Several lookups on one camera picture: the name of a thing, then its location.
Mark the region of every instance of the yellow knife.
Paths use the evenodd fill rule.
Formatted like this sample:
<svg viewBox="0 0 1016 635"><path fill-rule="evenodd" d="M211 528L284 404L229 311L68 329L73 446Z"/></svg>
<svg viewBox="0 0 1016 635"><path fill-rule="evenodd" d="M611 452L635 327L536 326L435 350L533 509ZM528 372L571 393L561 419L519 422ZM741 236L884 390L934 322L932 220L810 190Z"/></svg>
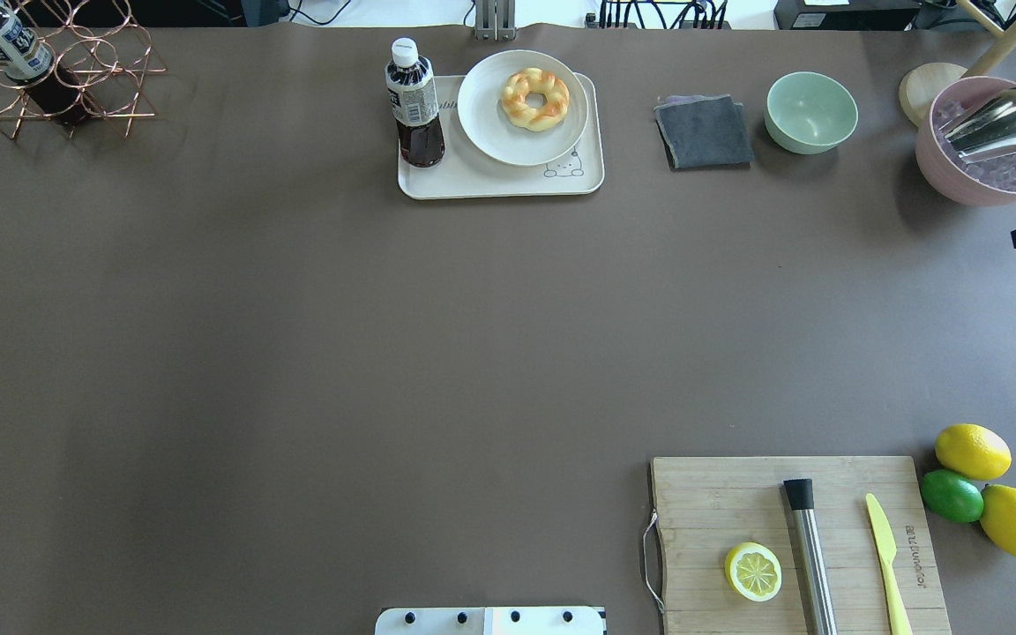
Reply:
<svg viewBox="0 0 1016 635"><path fill-rule="evenodd" d="M912 635L911 624L907 623L907 614L904 612L904 601L899 598L896 574L892 571L892 560L896 558L896 538L892 536L892 526L888 524L888 516L884 515L876 496L866 494L865 503L868 505L868 518L873 524L876 555L880 557L880 574L884 576L888 624L892 627L892 635Z"/></svg>

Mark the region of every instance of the bottle label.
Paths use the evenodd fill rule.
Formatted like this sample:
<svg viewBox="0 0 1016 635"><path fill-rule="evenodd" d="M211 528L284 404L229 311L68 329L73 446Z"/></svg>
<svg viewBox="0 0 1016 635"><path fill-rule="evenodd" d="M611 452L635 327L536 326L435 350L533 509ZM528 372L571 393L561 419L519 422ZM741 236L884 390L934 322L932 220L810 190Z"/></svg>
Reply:
<svg viewBox="0 0 1016 635"><path fill-rule="evenodd" d="M394 119L400 124L417 128L436 119L438 105L434 77L427 77L426 81L416 85L388 83L387 90L391 93Z"/></svg>
<svg viewBox="0 0 1016 635"><path fill-rule="evenodd" d="M7 77L27 83L45 75L53 65L53 49L14 16L0 28L0 62Z"/></svg>

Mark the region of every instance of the cloth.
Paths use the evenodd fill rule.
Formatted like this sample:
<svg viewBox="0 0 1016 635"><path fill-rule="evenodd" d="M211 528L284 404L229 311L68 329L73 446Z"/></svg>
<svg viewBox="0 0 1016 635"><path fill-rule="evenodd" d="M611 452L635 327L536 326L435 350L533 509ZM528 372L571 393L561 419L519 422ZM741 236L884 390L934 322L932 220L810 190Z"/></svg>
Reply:
<svg viewBox="0 0 1016 635"><path fill-rule="evenodd" d="M668 97L653 109L674 170L751 163L743 104L731 96Z"/></svg>

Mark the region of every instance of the wooden cutting board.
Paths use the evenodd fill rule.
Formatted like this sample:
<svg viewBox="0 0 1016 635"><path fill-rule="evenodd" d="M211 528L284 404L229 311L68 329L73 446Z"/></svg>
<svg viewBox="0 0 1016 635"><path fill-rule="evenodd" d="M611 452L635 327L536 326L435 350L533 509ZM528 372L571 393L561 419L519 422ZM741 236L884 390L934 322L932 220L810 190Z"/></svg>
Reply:
<svg viewBox="0 0 1016 635"><path fill-rule="evenodd" d="M841 635L886 634L888 612L865 507L888 515L892 568L914 635L951 635L911 457L657 457L652 488L664 578L665 635L807 635L782 482L814 479L814 505ZM782 590L752 602L726 583L732 547L765 545L782 564Z"/></svg>

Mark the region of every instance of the black muddler tip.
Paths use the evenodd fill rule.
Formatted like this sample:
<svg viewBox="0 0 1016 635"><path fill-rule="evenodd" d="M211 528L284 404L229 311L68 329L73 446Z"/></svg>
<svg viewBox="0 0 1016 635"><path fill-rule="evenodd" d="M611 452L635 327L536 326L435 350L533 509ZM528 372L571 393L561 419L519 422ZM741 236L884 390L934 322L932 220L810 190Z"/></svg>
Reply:
<svg viewBox="0 0 1016 635"><path fill-rule="evenodd" d="M783 480L782 487L786 488L786 498L790 501L791 510L814 509L814 479Z"/></svg>

